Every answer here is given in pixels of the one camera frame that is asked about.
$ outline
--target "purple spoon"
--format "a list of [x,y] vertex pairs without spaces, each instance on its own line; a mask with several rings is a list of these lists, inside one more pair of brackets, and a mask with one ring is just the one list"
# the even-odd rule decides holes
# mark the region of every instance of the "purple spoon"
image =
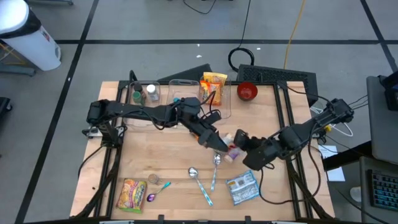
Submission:
[[161,192],[163,189],[165,189],[166,187],[168,187],[170,184],[172,184],[171,182],[167,182],[160,190],[158,190],[156,193],[154,194],[149,194],[147,197],[147,202],[153,202],[155,200],[155,196],[157,194],[159,194],[159,192]]

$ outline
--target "metal spoon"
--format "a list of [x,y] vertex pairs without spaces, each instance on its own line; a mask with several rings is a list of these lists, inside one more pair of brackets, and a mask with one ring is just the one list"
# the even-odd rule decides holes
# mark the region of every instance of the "metal spoon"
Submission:
[[213,202],[211,201],[209,195],[207,195],[206,190],[203,188],[202,184],[198,180],[198,174],[199,174],[198,171],[195,168],[191,167],[188,169],[188,174],[191,178],[195,178],[197,180],[200,190],[204,194],[207,202],[209,203],[210,206],[213,206]]
[[213,174],[213,181],[211,183],[211,191],[214,191],[214,187],[216,185],[216,173],[217,173],[217,166],[221,163],[221,155],[216,153],[214,154],[214,158],[213,158],[213,163],[216,166],[214,168],[214,174]]
[[170,184],[172,184],[171,182],[167,182],[160,190],[158,190],[156,193],[154,194],[150,194],[147,197],[147,202],[153,202],[155,200],[155,196],[157,194],[159,194],[159,192],[161,192],[163,189],[165,189],[166,187],[168,187]]

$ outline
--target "gray floor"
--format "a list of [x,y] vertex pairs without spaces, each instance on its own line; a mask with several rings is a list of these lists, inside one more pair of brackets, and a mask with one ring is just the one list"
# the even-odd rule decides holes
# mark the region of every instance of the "gray floor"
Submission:
[[[206,10],[211,1],[187,0]],[[367,0],[385,39],[398,39],[395,0]],[[78,40],[93,0],[75,0],[74,6],[31,1],[32,10],[57,40]],[[248,1],[219,0],[206,16],[183,5],[181,0],[99,0],[87,39],[240,39]],[[246,39],[288,39],[300,1],[252,0]],[[307,0],[295,39],[377,40],[360,1]],[[0,96],[10,97],[14,110],[0,128],[0,223],[13,223],[39,156],[62,86],[77,45],[64,44],[62,65],[29,78],[0,74]],[[133,69],[140,80],[156,80],[209,63],[216,72],[235,78],[227,62],[236,44],[86,44],[50,146],[25,222],[67,218],[82,161],[86,139],[85,116],[98,97],[102,81],[127,79]],[[247,44],[256,65],[282,68],[286,45]],[[389,45],[398,58],[398,46]],[[234,64],[249,63],[237,53]],[[365,78],[389,75],[391,68],[380,45],[292,45],[287,68],[315,72],[319,94],[353,101],[366,94]],[[353,147],[369,140],[368,110],[356,111],[350,124],[354,137],[332,132],[339,142]],[[345,148],[337,146],[339,151]],[[336,216],[360,221],[360,213],[334,190],[345,194],[359,185],[359,165],[343,168],[346,182],[329,183]]]

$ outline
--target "computer monitor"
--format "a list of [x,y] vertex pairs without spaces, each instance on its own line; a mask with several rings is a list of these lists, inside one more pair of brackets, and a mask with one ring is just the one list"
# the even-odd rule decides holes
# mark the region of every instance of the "computer monitor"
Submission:
[[384,95],[386,96],[388,109],[398,111],[398,72],[394,72],[381,80],[381,84],[386,89]]

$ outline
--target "red bowl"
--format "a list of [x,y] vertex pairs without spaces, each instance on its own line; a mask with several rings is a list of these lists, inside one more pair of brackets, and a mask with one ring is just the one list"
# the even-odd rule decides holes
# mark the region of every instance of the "red bowl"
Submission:
[[238,85],[238,96],[243,101],[253,100],[257,93],[257,86],[251,82],[242,82]]

